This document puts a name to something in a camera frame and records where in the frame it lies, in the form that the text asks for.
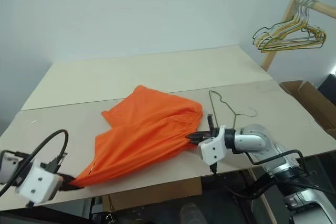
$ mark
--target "wooden board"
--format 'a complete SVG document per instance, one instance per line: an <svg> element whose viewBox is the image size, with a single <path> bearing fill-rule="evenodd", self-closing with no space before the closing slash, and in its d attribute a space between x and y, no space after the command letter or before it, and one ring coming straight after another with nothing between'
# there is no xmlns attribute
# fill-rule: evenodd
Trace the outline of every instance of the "wooden board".
<svg viewBox="0 0 336 224"><path fill-rule="evenodd" d="M200 194L202 194L201 178L190 178L105 195L103 209L118 211Z"/></svg>
<svg viewBox="0 0 336 224"><path fill-rule="evenodd" d="M305 156L334 150L335 140L292 96L286 94L275 81L252 82L212 88L240 113L258 115L240 116L237 127L252 123L265 126L272 139L288 149L299 149ZM208 96L209 89L177 92L175 94L202 104L204 117L199 130L208 130L206 115L213 113ZM77 176L94 157L95 136L110 129L100 115L121 100L82 103L53 108L20 111L12 124L0 137L1 149L30 153L46 136L58 129L69 131L68 156L62 163L61 173ZM218 99L214 106L220 125L232 126L233 115ZM61 148L63 136L57 136L38 154L42 162L50 161ZM218 172L250 168L252 164L243 154L231 152L218 163ZM77 191L58 192L48 203L81 199L117 193L151 185L210 175L209 167L201 160L197 150L185 151L168 161L150 166L139 172ZM0 210L24 207L26 201L11 188L0 198Z"/></svg>
<svg viewBox="0 0 336 224"><path fill-rule="evenodd" d="M288 81L280 86L300 102L326 132L336 138L336 106L309 82L301 84L302 81Z"/></svg>
<svg viewBox="0 0 336 224"><path fill-rule="evenodd" d="M239 46L58 62L22 110L125 98L140 84L178 92L271 79Z"/></svg>

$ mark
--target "wooden rack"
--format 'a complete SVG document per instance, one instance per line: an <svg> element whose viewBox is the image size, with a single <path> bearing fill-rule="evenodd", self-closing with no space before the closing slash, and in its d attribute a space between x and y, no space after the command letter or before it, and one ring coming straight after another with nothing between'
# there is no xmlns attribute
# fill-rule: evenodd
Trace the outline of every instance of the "wooden rack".
<svg viewBox="0 0 336 224"><path fill-rule="evenodd" d="M296 12L295 1L296 0L290 0L289 5L287 7L287 10L285 12L285 15L282 19L282 22L291 20L293 18L293 15ZM313 9L313 10L316 10L317 12L323 13L323 14L329 16L329 17L332 17L332 18L336 19L336 8L335 7L326 5L326 4L321 3L319 1L316 1L310 8ZM273 51L273 52L268 52L266 54L266 56L264 58L264 61L261 64L261 67L265 71L268 70L268 68L271 65L276 53L277 53L276 51Z"/></svg>

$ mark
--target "orange cloth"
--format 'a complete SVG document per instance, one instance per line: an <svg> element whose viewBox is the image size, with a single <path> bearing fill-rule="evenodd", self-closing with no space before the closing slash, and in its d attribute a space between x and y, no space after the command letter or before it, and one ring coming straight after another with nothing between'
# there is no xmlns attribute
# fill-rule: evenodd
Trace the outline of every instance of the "orange cloth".
<svg viewBox="0 0 336 224"><path fill-rule="evenodd" d="M105 182L194 148L185 136L203 115L197 102L144 86L101 114L113 128L96 137L94 160L72 185Z"/></svg>

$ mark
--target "white tabletop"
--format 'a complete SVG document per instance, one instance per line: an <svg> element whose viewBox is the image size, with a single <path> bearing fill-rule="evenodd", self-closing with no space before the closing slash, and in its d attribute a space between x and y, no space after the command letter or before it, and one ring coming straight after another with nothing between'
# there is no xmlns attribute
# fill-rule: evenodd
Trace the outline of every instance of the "white tabletop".
<svg viewBox="0 0 336 224"><path fill-rule="evenodd" d="M125 98L140 84L178 92L271 79L239 46L58 62L22 110Z"/></svg>
<svg viewBox="0 0 336 224"><path fill-rule="evenodd" d="M237 127L251 123L265 126L272 138L288 149L300 149L302 153L314 155L335 148L335 140L317 125L312 116L290 95L286 94L275 81L251 82L211 88L222 94L225 101L237 112L254 114L249 118L240 116ZM175 93L199 102L204 117L199 127L207 130L206 115L212 113L208 89ZM64 105L53 108L20 111L10 127L1 136L1 148L30 153L47 135L57 129L69 131L69 144L60 172L78 175L93 159L94 139L99 133L110 129L100 112L108 110L121 100L109 100L82 104ZM219 124L231 126L233 115L214 96L214 106ZM51 160L60 150L63 136L52 140L38 155L42 162ZM229 154L219 163L219 172L228 172L251 167L245 155ZM192 177L209 175L208 166L197 151L186 151L179 156L152 165L139 172L107 183L94 185L78 191L58 192L48 203L62 202L118 191L130 190L155 184L167 183ZM25 201L11 188L0 198L0 209L24 207Z"/></svg>

